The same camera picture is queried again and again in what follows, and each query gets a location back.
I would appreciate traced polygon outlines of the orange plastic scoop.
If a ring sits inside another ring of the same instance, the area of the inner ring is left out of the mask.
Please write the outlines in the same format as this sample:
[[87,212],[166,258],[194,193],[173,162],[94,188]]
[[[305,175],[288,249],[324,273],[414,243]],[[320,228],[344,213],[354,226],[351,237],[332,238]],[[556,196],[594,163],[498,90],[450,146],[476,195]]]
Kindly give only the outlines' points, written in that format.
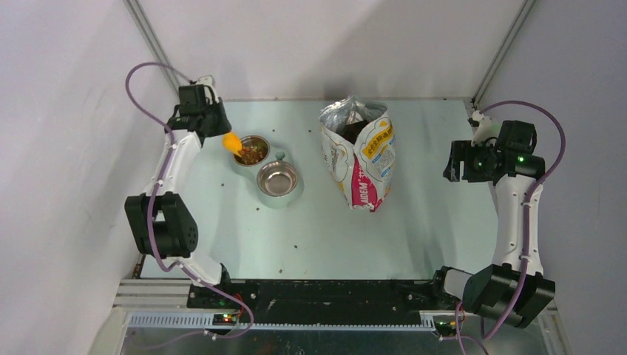
[[237,157],[241,156],[243,150],[243,144],[240,138],[234,132],[228,132],[224,134],[222,138],[223,148],[229,151],[231,154]]

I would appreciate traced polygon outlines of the white yellow pet food bag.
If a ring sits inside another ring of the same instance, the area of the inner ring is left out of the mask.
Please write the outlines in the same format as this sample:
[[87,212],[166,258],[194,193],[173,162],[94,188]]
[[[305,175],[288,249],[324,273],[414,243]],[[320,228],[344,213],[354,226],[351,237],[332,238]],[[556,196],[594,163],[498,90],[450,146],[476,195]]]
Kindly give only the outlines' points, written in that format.
[[396,136],[386,104],[351,95],[319,115],[327,168],[351,209],[375,212],[391,189]]

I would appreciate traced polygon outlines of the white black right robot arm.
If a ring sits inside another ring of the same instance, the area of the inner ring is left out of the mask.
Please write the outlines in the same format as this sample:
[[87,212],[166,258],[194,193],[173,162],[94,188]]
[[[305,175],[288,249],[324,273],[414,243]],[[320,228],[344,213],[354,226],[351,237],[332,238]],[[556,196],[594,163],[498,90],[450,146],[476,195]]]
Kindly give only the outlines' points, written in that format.
[[460,300],[466,311],[516,328],[527,327],[554,299],[555,282],[544,277],[538,251],[538,207],[546,173],[534,154],[537,132],[522,121],[471,119],[473,137],[453,141],[443,176],[450,182],[489,184],[498,227],[492,262],[475,274],[443,268],[430,289],[440,309]]

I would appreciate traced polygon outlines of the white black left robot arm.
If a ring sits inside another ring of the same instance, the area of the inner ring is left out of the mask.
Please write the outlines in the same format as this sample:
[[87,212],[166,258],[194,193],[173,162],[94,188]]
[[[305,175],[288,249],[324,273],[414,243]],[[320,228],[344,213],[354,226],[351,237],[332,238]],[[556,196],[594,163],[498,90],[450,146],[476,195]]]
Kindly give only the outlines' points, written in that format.
[[197,252],[196,220],[180,192],[206,138],[230,131],[223,102],[209,85],[192,82],[178,89],[179,103],[162,124],[164,142],[158,166],[146,188],[124,204],[138,251],[152,256],[163,272],[180,269],[193,282],[208,285],[205,298],[225,308],[234,298],[223,264]]

